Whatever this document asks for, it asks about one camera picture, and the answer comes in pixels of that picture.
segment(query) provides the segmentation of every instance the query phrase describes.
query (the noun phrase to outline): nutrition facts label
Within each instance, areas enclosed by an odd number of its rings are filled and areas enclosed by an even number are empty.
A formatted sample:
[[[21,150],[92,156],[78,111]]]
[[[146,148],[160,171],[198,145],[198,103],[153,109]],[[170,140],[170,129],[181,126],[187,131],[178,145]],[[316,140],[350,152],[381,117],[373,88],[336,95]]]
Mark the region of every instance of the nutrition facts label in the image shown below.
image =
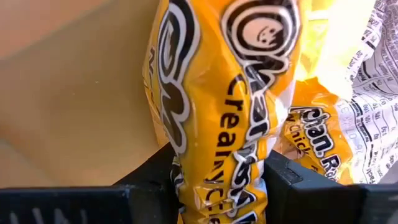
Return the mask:
[[[397,28],[397,0],[388,5],[377,1],[363,37],[374,54],[361,64],[353,80],[351,102],[340,100],[335,105],[353,151],[351,166],[357,183],[378,183],[398,157]]]

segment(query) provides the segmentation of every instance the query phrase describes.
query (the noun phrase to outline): beige wall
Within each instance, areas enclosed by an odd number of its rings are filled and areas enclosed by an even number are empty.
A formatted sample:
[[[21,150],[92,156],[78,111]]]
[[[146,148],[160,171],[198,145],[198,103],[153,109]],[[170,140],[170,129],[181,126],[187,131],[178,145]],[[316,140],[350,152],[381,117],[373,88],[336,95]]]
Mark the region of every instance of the beige wall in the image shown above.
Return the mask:
[[[157,0],[60,1],[76,10],[16,22],[55,18],[32,39],[0,39],[12,43],[0,52],[0,137],[12,146],[0,144],[0,187],[112,184],[158,149],[141,80]],[[2,34],[10,15],[0,10]]]

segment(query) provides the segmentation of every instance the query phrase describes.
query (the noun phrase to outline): tan background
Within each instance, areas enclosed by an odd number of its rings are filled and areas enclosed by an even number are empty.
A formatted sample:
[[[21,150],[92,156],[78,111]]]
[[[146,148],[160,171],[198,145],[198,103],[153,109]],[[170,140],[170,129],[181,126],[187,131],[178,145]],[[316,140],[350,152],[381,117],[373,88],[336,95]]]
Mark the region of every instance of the tan background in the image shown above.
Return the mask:
[[[0,187],[108,185],[158,149],[141,68],[157,0],[0,3]]]

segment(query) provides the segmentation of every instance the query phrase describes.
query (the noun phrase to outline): yellow snack bag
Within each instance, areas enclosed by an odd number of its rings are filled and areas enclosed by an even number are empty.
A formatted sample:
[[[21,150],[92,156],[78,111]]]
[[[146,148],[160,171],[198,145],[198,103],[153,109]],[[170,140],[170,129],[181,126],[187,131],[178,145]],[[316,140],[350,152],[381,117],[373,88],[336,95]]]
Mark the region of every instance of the yellow snack bag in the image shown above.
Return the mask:
[[[298,149],[297,162],[341,184],[376,184],[398,158],[398,82],[392,63],[397,50],[387,31],[397,25],[385,13],[396,7],[383,0],[374,5],[362,45],[348,65],[351,71],[360,65],[350,100],[329,93],[319,77],[296,83],[283,138]],[[288,147],[278,150],[294,155]]]
[[[160,2],[143,76],[159,144],[177,154],[185,223],[265,223],[263,163],[292,101],[310,3]]]

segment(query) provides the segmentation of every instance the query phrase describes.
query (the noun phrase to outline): brand logo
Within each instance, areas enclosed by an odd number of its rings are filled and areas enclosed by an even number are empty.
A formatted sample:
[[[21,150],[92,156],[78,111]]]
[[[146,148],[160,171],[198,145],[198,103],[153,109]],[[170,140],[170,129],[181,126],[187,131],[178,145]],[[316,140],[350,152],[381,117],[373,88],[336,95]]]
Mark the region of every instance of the brand logo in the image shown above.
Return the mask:
[[[288,57],[297,41],[299,27],[299,13],[293,0],[235,1],[221,19],[224,39],[243,68],[251,96],[246,144],[233,154],[237,165],[228,192],[234,201],[229,217],[235,217],[241,207],[257,200],[244,188],[251,183],[251,166],[261,162],[257,158],[257,140],[270,130],[265,94],[274,84],[275,76],[289,68]],[[234,223],[256,220],[256,214],[250,212]]]
[[[200,40],[199,23],[186,0],[171,0],[160,24],[157,66],[160,82],[160,116],[174,150],[182,154],[187,136],[182,123],[190,102],[182,82]]]
[[[293,0],[235,1],[221,20],[224,38],[244,70],[251,91],[248,142],[269,132],[265,92],[287,71],[299,34]]]

